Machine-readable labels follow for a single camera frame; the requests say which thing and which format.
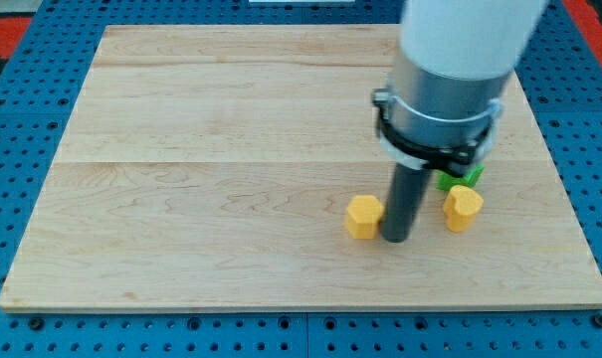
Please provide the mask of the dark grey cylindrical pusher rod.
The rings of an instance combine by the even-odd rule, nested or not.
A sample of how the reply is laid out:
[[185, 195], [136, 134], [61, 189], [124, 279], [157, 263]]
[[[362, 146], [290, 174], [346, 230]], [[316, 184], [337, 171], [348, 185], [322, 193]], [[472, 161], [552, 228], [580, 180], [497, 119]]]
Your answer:
[[397, 164], [385, 204], [380, 234], [388, 242], [408, 239], [431, 177], [431, 170]]

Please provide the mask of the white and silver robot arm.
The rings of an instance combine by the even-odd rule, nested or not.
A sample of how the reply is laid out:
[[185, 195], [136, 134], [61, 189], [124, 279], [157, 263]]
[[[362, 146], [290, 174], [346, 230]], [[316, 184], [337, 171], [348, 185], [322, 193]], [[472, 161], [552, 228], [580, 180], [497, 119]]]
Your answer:
[[395, 161], [380, 234], [409, 235], [433, 171], [462, 177], [493, 147], [501, 94], [547, 0], [409, 0], [376, 133]]

